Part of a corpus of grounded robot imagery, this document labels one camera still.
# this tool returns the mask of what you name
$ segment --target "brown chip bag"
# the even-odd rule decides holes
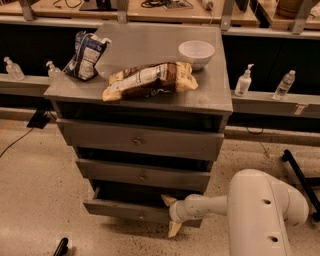
[[[155,96],[160,92],[195,90],[196,79],[190,63],[174,62],[125,69],[109,76],[103,101]]]

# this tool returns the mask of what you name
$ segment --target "beige floor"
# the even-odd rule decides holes
[[[29,130],[26,116],[24,111],[0,111],[0,153]],[[226,194],[232,176],[246,168],[295,182],[290,165],[280,160],[287,148],[306,176],[320,176],[317,134],[252,135],[228,127],[226,137],[212,172],[210,196]],[[197,229],[183,228],[168,239],[166,225],[89,215],[81,202],[93,192],[74,159],[54,122],[34,129],[0,158],[0,256],[53,255],[63,237],[69,238],[67,255],[229,255],[223,216],[205,219]],[[293,255],[319,255],[319,230],[311,218],[302,227],[288,228]]]

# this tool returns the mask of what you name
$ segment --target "gray countertop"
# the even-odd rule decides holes
[[[95,34],[112,40],[96,65],[99,75],[83,82],[63,74],[59,81],[49,86],[45,97],[58,101],[120,104],[172,111],[232,113],[224,49],[218,27],[105,23]],[[102,101],[109,75],[143,64],[179,61],[178,47],[187,40],[203,40],[215,47],[210,63],[192,73],[199,84],[196,90],[117,102]]]

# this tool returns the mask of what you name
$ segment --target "bottle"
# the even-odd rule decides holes
[[[51,84],[57,77],[61,75],[61,70],[53,65],[53,62],[51,60],[47,62],[46,66],[49,67],[48,76],[49,82]]]
[[[248,93],[250,84],[251,84],[251,70],[250,68],[254,64],[249,64],[247,70],[244,72],[242,76],[239,77],[236,89],[234,90],[235,95],[243,97]]]
[[[4,62],[7,63],[6,70],[12,80],[22,80],[25,78],[19,65],[16,63],[13,63],[9,57],[5,57]]]
[[[273,94],[273,97],[272,97],[273,99],[275,100],[283,99],[283,97],[287,94],[287,92],[289,91],[291,85],[295,80],[295,74],[296,74],[296,71],[290,70],[289,73],[283,76],[276,91]]]

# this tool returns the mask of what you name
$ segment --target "soap dispenser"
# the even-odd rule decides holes
[[[235,95],[243,97],[248,93],[250,84],[251,84],[251,67],[254,64],[249,64],[247,70],[244,72],[242,76],[239,77],[236,89],[234,90]]]
[[[25,78],[19,65],[12,62],[9,57],[5,57],[4,62],[7,63],[6,70],[12,80],[22,80]]]
[[[61,75],[61,70],[57,68],[55,65],[53,65],[53,62],[51,60],[47,62],[46,66],[49,67],[49,82],[52,83],[57,77]]]

